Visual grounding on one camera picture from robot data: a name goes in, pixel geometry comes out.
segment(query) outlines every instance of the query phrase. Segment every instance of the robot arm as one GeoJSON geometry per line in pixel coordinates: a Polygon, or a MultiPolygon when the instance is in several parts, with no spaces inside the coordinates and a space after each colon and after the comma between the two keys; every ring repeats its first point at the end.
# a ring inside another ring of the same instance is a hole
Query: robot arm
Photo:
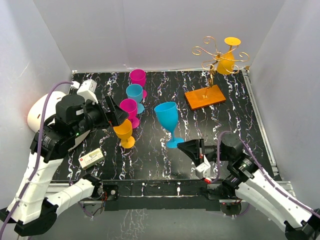
{"type": "Polygon", "coordinates": [[[111,96],[105,97],[109,108],[105,112],[93,93],[95,88],[95,82],[87,80],[77,94],[66,95],[55,105],[55,114],[44,123],[39,165],[33,179],[29,181],[36,165],[39,131],[34,136],[28,166],[16,197],[7,208],[0,210],[0,219],[5,221],[19,201],[9,223],[16,223],[14,230],[22,237],[47,232],[63,211],[82,199],[98,198],[102,193],[102,181],[87,174],[67,189],[45,197],[64,157],[80,143],[77,139],[93,129],[119,126],[128,117],[111,96]],[[26,183],[28,187],[19,199],[26,183]]]}
{"type": "MultiPolygon", "coordinates": [[[[178,148],[194,162],[197,177],[210,177],[209,162],[216,160],[217,146],[205,146],[203,139],[197,139],[179,143],[178,148]]],[[[217,194],[248,202],[275,222],[288,240],[313,240],[320,235],[320,219],[243,152],[239,136],[225,134],[220,148],[220,159],[228,161],[227,169],[231,174],[215,189],[217,194]]]]}

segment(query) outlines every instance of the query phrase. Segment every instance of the wine glass stem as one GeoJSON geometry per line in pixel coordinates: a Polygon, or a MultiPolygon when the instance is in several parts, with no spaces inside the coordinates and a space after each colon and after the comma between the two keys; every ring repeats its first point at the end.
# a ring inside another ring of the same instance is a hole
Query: wine glass stem
{"type": "Polygon", "coordinates": [[[173,140],[173,141],[176,141],[175,133],[174,133],[174,132],[171,133],[171,136],[172,136],[172,140],[173,140]]]}

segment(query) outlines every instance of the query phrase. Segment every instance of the cup rim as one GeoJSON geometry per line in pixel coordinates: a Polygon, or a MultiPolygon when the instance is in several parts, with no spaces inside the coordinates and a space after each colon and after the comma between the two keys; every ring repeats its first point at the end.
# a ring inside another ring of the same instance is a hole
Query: cup rim
{"type": "Polygon", "coordinates": [[[139,84],[134,83],[134,84],[130,84],[130,85],[126,88],[125,93],[126,93],[128,96],[130,96],[130,97],[138,97],[139,95],[144,94],[144,89],[143,89],[142,86],[140,86],[139,84]],[[139,93],[138,95],[128,95],[128,88],[129,88],[130,86],[132,86],[132,85],[139,86],[140,89],[141,89],[141,93],[139,93]]]}
{"type": "Polygon", "coordinates": [[[144,71],[144,70],[141,69],[141,68],[137,68],[137,69],[135,69],[135,70],[133,70],[133,71],[131,71],[131,72],[129,73],[129,77],[130,77],[131,80],[132,80],[131,74],[132,74],[134,71],[142,71],[142,72],[143,72],[143,77],[141,77],[141,78],[139,78],[139,79],[135,79],[136,81],[140,81],[141,79],[144,79],[144,78],[147,76],[146,71],[144,71]]]}
{"type": "Polygon", "coordinates": [[[130,114],[130,113],[133,113],[135,110],[138,109],[138,104],[137,104],[137,102],[136,102],[135,100],[133,100],[132,98],[126,98],[126,99],[122,100],[122,101],[120,102],[120,104],[119,104],[119,107],[122,109],[121,104],[125,104],[125,103],[123,103],[123,102],[128,102],[128,101],[135,103],[135,106],[136,106],[134,110],[131,110],[131,111],[128,111],[128,112],[127,112],[127,113],[130,114]]]}
{"type": "Polygon", "coordinates": [[[177,103],[176,103],[175,101],[166,101],[166,102],[163,102],[163,103],[159,104],[158,106],[156,106],[156,107],[154,108],[154,111],[157,112],[157,113],[161,113],[161,112],[168,111],[168,110],[170,110],[170,109],[172,109],[172,108],[175,108],[175,107],[177,107],[177,103]],[[159,107],[159,106],[161,106],[161,105],[164,105],[164,104],[172,104],[172,103],[173,103],[174,105],[173,105],[172,107],[166,109],[166,110],[162,110],[162,111],[157,111],[157,110],[156,110],[157,107],[159,107]]]}
{"type": "Polygon", "coordinates": [[[119,135],[126,135],[126,134],[128,134],[128,133],[132,130],[132,123],[131,123],[131,128],[129,128],[128,131],[126,131],[125,133],[117,133],[117,131],[115,130],[115,128],[118,128],[118,127],[120,127],[120,126],[114,126],[114,127],[113,127],[113,131],[115,132],[115,134],[116,134],[116,135],[117,135],[117,134],[119,134],[119,135]]]}

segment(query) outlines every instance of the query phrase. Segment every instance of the orange wooden block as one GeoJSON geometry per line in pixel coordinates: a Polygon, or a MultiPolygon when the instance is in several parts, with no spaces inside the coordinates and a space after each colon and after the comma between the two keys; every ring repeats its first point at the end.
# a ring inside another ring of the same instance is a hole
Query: orange wooden block
{"type": "Polygon", "coordinates": [[[223,103],[226,101],[226,98],[218,85],[213,85],[213,87],[210,87],[209,89],[205,87],[193,91],[188,91],[184,95],[192,110],[204,108],[213,104],[223,103]]]}

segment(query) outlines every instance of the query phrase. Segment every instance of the light blue cup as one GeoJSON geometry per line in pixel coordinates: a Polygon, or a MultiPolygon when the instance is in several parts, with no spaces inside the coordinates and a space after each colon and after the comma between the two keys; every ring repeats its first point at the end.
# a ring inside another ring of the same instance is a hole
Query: light blue cup
{"type": "Polygon", "coordinates": [[[166,143],[170,149],[177,147],[177,144],[183,143],[180,137],[175,137],[175,128],[178,125],[178,109],[174,101],[161,103],[154,108],[159,123],[171,133],[171,139],[166,143]]]}
{"type": "Polygon", "coordinates": [[[138,104],[138,114],[141,114],[145,107],[140,103],[143,97],[143,88],[139,84],[131,84],[125,90],[128,99],[133,99],[138,104]]]}

